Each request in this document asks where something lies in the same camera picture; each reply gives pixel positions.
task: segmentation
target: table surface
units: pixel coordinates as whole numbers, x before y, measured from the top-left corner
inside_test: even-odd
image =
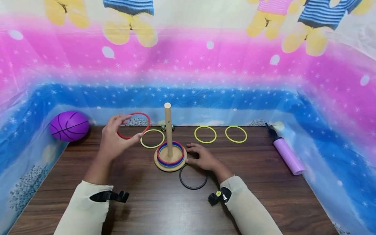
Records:
[[[98,151],[102,128],[91,127],[88,138],[67,147],[9,234],[53,234]],[[182,145],[197,143],[195,128],[175,127],[173,140]],[[242,144],[226,138],[226,127],[213,128],[216,141],[203,145],[244,180],[284,235],[337,234],[303,176],[290,173],[264,127],[244,127],[248,139]],[[143,129],[120,127],[120,132],[132,136]],[[244,139],[244,133],[236,128],[230,128],[228,134],[234,140]],[[197,136],[204,141],[214,137],[206,128],[199,129]],[[158,132],[143,138],[149,146],[161,140]],[[125,190],[130,196],[125,204],[110,203],[103,234],[240,234],[226,207],[208,202],[209,194],[218,189],[212,173],[202,189],[188,190],[181,185],[178,171],[167,173],[155,166],[154,152],[137,144],[116,160],[110,182],[115,192]],[[182,177],[187,185],[199,186],[205,172],[185,167]]]

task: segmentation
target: red ring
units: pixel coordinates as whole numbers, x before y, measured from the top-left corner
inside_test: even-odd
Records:
[[[178,163],[179,161],[181,161],[181,160],[184,158],[184,147],[183,147],[181,144],[179,144],[178,142],[176,142],[176,141],[172,141],[172,143],[176,143],[176,144],[178,144],[178,145],[181,147],[181,149],[182,149],[182,156],[181,156],[177,161],[175,161],[175,162],[165,162],[165,161],[163,161],[163,160],[159,157],[159,151],[160,151],[160,148],[163,146],[163,144],[164,144],[164,143],[163,143],[163,144],[161,144],[161,145],[158,147],[158,149],[157,149],[157,158],[158,158],[159,161],[163,162],[164,164],[171,164],[171,165],[173,165],[173,164]]]
[[[149,129],[149,127],[150,127],[150,117],[149,117],[147,114],[144,114],[143,112],[133,112],[133,113],[131,113],[131,114],[129,114],[129,115],[135,115],[135,114],[141,114],[141,115],[144,115],[145,117],[147,117],[147,127],[146,127],[146,129],[142,132],[142,133],[145,133],[145,131],[147,131],[147,130]],[[118,135],[119,135],[121,138],[123,138],[123,139],[130,139],[130,138],[132,138],[132,137],[127,137],[127,136],[124,136],[124,135],[120,134],[119,131],[118,131]]]

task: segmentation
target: purple basketball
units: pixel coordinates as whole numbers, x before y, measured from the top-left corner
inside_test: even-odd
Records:
[[[62,112],[50,122],[50,132],[56,139],[72,142],[84,137],[89,130],[89,120],[77,111]]]

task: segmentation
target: yellow bear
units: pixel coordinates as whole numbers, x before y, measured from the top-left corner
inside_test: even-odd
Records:
[[[106,21],[105,37],[116,45],[127,43],[132,30],[140,44],[152,47],[158,37],[152,26],[154,7],[152,0],[103,0]]]
[[[259,5],[247,28],[247,34],[256,37],[266,27],[265,35],[270,40],[278,36],[286,15],[295,14],[299,8],[298,0],[248,0],[248,2]]]
[[[65,23],[65,14],[78,28],[90,26],[84,0],[43,0],[47,18],[56,25]]]
[[[324,53],[325,32],[334,32],[347,12],[364,15],[376,0],[307,0],[294,30],[282,42],[285,53],[294,52],[306,40],[306,53],[320,56]]]

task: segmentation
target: hand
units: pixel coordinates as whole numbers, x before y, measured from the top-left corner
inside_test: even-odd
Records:
[[[215,158],[207,148],[195,143],[187,144],[187,147],[188,153],[198,153],[200,157],[199,159],[187,158],[185,160],[186,163],[196,165],[209,171],[213,171],[216,165],[218,165],[218,159]]]
[[[108,160],[114,160],[120,156],[127,148],[131,147],[144,135],[138,133],[130,139],[121,138],[117,131],[121,124],[126,124],[131,115],[117,114],[112,116],[107,125],[102,130],[102,140],[98,151],[98,156],[106,158]]]

